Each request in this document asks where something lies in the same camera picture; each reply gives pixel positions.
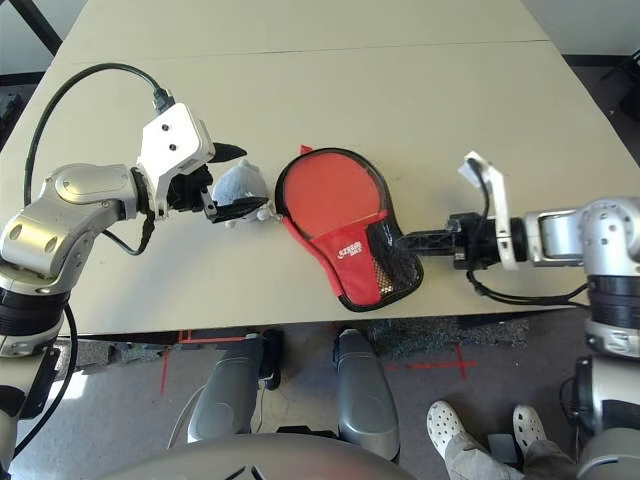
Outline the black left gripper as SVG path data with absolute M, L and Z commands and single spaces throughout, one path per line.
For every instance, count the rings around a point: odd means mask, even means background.
M 245 157 L 247 151 L 237 145 L 214 142 L 214 163 L 226 163 Z M 213 177 L 207 167 L 199 167 L 190 174 L 179 174 L 171 180 L 169 186 L 169 207 L 178 212 L 204 211 L 206 218 L 213 224 L 228 222 L 246 217 L 266 205 L 266 197 L 245 197 L 231 204 L 218 205 L 211 197 L 209 187 Z

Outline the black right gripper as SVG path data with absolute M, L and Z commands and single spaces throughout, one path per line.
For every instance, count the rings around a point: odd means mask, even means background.
M 453 255 L 456 270 L 484 270 L 500 262 L 495 220 L 473 212 L 451 215 L 446 230 L 403 235 L 397 248 L 418 256 Z

